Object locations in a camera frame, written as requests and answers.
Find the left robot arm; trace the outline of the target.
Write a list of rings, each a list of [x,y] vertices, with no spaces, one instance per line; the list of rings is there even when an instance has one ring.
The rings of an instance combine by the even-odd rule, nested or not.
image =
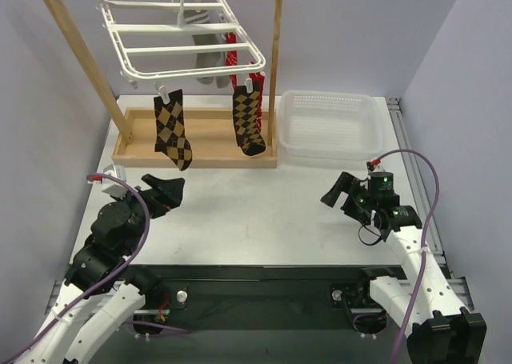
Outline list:
[[[162,280],[144,267],[129,265],[140,253],[150,221],[180,207],[184,178],[142,176],[148,189],[129,186],[108,174],[89,182],[114,185],[74,255],[51,312],[17,363],[87,363],[121,324],[142,307],[170,304]]]

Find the brown argyle sock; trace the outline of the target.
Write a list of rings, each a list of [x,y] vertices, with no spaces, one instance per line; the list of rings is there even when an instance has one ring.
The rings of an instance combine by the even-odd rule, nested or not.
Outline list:
[[[236,86],[233,94],[232,118],[236,143],[246,156],[255,156],[266,150],[266,143],[258,128],[260,93],[246,86]]]
[[[160,96],[154,98],[154,151],[164,154],[180,171],[184,171],[191,165],[193,153],[186,137],[183,92],[175,90],[168,93],[168,97],[168,103],[164,103]]]

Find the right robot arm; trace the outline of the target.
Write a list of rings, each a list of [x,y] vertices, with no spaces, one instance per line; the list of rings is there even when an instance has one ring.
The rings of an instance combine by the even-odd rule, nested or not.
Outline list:
[[[333,207],[340,194],[346,195],[344,215],[378,231],[412,286],[406,292],[391,276],[367,278],[354,288],[357,301],[379,304],[400,326],[412,363],[477,363],[486,322],[448,283],[424,239],[425,223],[395,193],[393,174],[374,171],[359,179],[343,172],[321,201]]]

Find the white plastic clip hanger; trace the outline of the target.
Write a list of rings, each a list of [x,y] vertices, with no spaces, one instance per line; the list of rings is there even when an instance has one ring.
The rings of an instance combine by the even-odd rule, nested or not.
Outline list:
[[[249,75],[266,67],[266,59],[243,28],[228,0],[98,0],[104,27],[120,64],[120,73],[132,85],[215,76]],[[207,10],[207,24],[177,25],[178,13]],[[225,44],[235,33],[236,44]],[[218,45],[196,46],[193,35],[217,34]],[[236,66],[197,68],[199,53],[236,50]]]

